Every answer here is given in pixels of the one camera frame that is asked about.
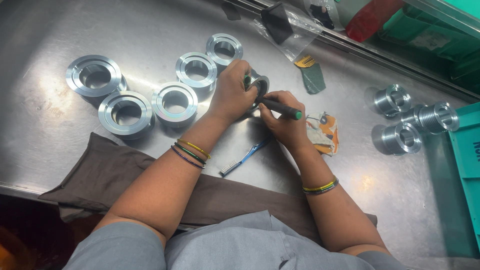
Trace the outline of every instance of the green bangle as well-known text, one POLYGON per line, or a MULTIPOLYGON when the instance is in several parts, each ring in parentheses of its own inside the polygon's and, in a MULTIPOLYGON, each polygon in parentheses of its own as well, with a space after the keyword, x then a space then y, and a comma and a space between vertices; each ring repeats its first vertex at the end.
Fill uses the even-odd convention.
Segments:
POLYGON ((202 163, 203 165, 207 164, 203 159, 199 158, 197 155, 188 151, 185 147, 181 146, 179 143, 175 142, 174 144, 175 144, 176 147, 182 149, 185 153, 189 154, 192 158, 198 160, 198 162, 202 163))

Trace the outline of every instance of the hand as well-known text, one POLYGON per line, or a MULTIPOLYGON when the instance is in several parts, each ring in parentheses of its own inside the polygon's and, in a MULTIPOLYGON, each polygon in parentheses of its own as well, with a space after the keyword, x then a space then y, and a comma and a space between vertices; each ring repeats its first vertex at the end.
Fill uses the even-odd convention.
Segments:
POLYGON ((240 59, 228 65, 216 82, 208 115, 223 119, 230 125, 252 106, 257 97, 257 88, 253 86, 245 92, 243 85, 243 79, 251 69, 248 62, 240 59))
POLYGON ((267 127, 272 131, 275 138, 285 145, 290 153, 305 146, 313 146, 307 137, 305 105, 303 103, 299 102, 289 91, 270 92, 264 95, 264 98, 278 101, 302 112, 302 118, 299 120, 293 120, 283 115, 277 119, 263 103, 260 103, 258 106, 260 108, 260 116, 267 127))

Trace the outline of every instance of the bangle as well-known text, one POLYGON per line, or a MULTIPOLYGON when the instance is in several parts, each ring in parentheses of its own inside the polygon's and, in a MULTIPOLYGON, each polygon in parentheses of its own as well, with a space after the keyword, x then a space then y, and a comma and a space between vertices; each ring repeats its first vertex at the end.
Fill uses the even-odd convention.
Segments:
POLYGON ((204 154, 204 155, 207 157, 207 159, 211 159, 211 158, 212 158, 212 157, 211 157, 211 156, 210 156, 210 155, 209 155, 207 152, 205 152, 205 151, 201 150, 201 149, 200 149, 200 148, 198 148, 197 146, 195 146, 195 145, 193 145, 193 144, 191 144, 191 143, 187 142, 187 141, 186 141, 186 140, 184 140, 184 139, 177 139, 177 142, 179 142, 179 143, 185 143, 185 144, 187 144, 188 146, 191 146, 191 147, 193 147, 194 149, 196 149, 196 150, 200 151, 200 153, 204 154))
POLYGON ((183 152, 189 154, 192 158, 196 159, 198 162, 200 162, 201 164, 205 165, 206 162, 205 160, 199 158, 197 155, 193 154, 192 152, 188 151, 185 147, 181 146, 179 143, 177 142, 174 142, 173 144, 175 144, 176 147, 180 148, 183 150, 183 152))
POLYGON ((308 194, 308 195, 318 195, 318 194, 323 194, 325 192, 328 192, 332 189, 334 189, 336 186, 338 185, 338 178, 335 177, 335 181, 333 181, 333 183, 323 189, 320 189, 320 190, 317 190, 317 191, 308 191, 308 190, 305 190, 303 189, 303 192, 305 194, 308 194))
POLYGON ((333 183, 335 182, 335 180, 336 180, 336 176, 333 176, 333 180, 332 180, 331 182, 329 182, 328 184, 323 185, 323 186, 321 186, 321 187, 307 188, 307 187, 302 186, 302 188, 303 188, 303 190, 305 190, 305 191, 319 191, 319 190, 328 188, 329 186, 333 185, 333 183))
POLYGON ((187 161, 188 163, 190 163, 191 165, 193 165, 193 166, 195 166, 195 167, 197 167, 197 168, 199 168, 199 169, 202 169, 202 170, 205 169, 205 166, 202 167, 202 166, 196 164, 195 162, 189 160, 189 159, 186 158, 184 155, 180 154, 180 152, 178 152, 178 151, 175 149, 175 147, 173 147, 173 145, 170 146, 170 147, 173 149, 173 151, 175 151, 175 153, 177 153, 179 156, 181 156, 184 160, 186 160, 186 161, 187 161))

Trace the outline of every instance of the machined metal ring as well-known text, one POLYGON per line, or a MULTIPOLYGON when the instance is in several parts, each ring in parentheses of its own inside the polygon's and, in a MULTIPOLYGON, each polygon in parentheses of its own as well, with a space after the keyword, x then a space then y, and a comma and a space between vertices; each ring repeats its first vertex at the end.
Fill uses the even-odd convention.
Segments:
POLYGON ((101 55, 86 55, 73 61, 67 68, 66 79, 73 91, 95 105, 111 93, 127 90, 120 67, 101 55))
POLYGON ((445 101, 423 107, 419 112, 419 120, 424 130, 435 135, 443 131, 456 131, 460 126, 458 114, 445 101))
POLYGON ((195 119, 198 98, 194 90, 179 82, 165 83, 153 92, 152 107, 160 122, 169 127, 183 127, 195 119), (172 113, 165 107, 174 99, 175 103, 186 108, 182 112, 172 113))
POLYGON ((115 92, 106 97, 98 108, 98 118, 102 126, 123 140, 135 140, 145 136, 155 125, 155 116, 148 100, 132 91, 115 92), (133 106, 141 112, 137 122, 131 125, 117 123, 120 109, 133 106))
POLYGON ((410 95, 399 85, 390 85, 375 94, 375 105, 386 116, 406 112, 411 107, 410 95))
POLYGON ((417 131, 423 131, 423 127, 419 118, 420 110, 423 107, 425 107, 425 105, 418 104, 409 109, 407 112, 404 112, 401 117, 402 122, 412 124, 417 131))
POLYGON ((177 81, 190 86, 197 94, 205 94, 215 89, 217 69, 215 62, 206 54, 189 52, 180 56, 175 65, 177 81), (191 78, 192 72, 203 76, 203 79, 191 78))
MULTIPOLYGON (((270 86, 270 80, 268 79, 267 76, 260 76, 254 69, 252 69, 252 74, 251 74, 252 80, 250 82, 250 86, 248 89, 250 89, 252 86, 257 87, 257 97, 263 97, 266 93, 268 93, 268 88, 270 86)), ((252 112, 258 108, 258 104, 254 103, 250 109, 247 110, 247 112, 252 112)))
POLYGON ((233 60, 243 57, 243 47, 240 42, 231 35, 215 34, 209 37, 207 41, 206 54, 215 62, 218 73, 220 73, 232 63, 233 60), (221 58, 218 53, 231 56, 231 58, 221 58))
POLYGON ((386 149, 396 156, 415 154, 421 148, 420 133, 409 123, 385 128, 382 141, 386 149))

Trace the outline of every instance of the person's left hand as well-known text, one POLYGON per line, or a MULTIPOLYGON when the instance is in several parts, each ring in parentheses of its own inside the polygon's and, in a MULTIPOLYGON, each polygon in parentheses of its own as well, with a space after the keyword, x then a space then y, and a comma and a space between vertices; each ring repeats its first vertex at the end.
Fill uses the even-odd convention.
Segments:
POLYGON ((243 85, 243 79, 251 69, 248 62, 240 59, 228 65, 216 81, 207 115, 223 119, 230 125, 252 106, 257 97, 257 87, 252 86, 245 92, 243 85))

